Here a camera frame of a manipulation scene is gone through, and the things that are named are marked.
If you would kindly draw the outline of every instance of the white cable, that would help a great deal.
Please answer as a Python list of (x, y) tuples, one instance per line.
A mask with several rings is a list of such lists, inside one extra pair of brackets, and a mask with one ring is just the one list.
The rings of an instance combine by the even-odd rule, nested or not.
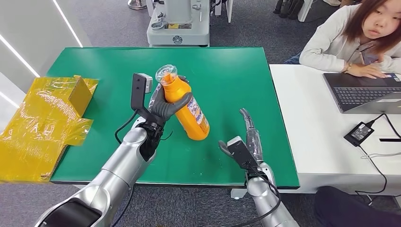
[(370, 198), (370, 195), (366, 195), (368, 198), (369, 198), (369, 200), (370, 200), (370, 203), (368, 204), (368, 206), (370, 206), (370, 205), (372, 205), (372, 203), (373, 203), (373, 200), (372, 200), (372, 198)]
[(372, 159), (374, 157), (392, 157), (392, 156), (397, 156), (397, 155), (401, 155), (401, 152), (394, 153), (394, 154), (377, 154), (377, 153), (373, 153), (373, 154), (369, 154), (369, 155), (363, 155), (363, 156), (361, 156), (361, 159)]

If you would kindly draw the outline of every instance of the laptop keyboard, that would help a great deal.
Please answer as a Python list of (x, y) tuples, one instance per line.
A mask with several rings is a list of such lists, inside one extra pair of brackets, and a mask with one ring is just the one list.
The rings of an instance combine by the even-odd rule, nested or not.
[(334, 92), (344, 105), (361, 105), (393, 92), (401, 92), (401, 87), (334, 87)]

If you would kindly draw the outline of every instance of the bracelet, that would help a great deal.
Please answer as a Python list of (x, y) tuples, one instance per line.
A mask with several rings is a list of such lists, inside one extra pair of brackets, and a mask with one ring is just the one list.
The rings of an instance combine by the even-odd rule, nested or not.
[(350, 71), (351, 67), (352, 67), (352, 63), (348, 63), (348, 67), (344, 72), (347, 73), (348, 71)]

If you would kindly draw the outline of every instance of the yellow plastic wrap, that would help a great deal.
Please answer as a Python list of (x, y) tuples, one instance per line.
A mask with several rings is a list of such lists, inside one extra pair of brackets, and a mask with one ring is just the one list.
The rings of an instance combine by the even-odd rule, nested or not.
[(81, 118), (98, 80), (36, 78), (0, 134), (0, 182), (50, 180), (67, 145), (79, 146), (93, 120)]

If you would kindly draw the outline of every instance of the green table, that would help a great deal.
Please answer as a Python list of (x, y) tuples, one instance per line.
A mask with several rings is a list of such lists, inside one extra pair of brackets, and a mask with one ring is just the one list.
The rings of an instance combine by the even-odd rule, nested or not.
[[(251, 114), (260, 131), (263, 157), (280, 188), (299, 187), (286, 130), (263, 48), (66, 48), (48, 77), (99, 79), (84, 118), (93, 125), (82, 146), (70, 146), (51, 181), (87, 183), (118, 147), (115, 130), (133, 114), (132, 74), (154, 76), (165, 64), (190, 81), (194, 97), (210, 123), (209, 136), (193, 141), (174, 116), (165, 126), (157, 156), (138, 183), (161, 185), (244, 186), (244, 171), (221, 152), (218, 140), (240, 135), (245, 123), (239, 109)], [(131, 125), (120, 132), (122, 138)]]

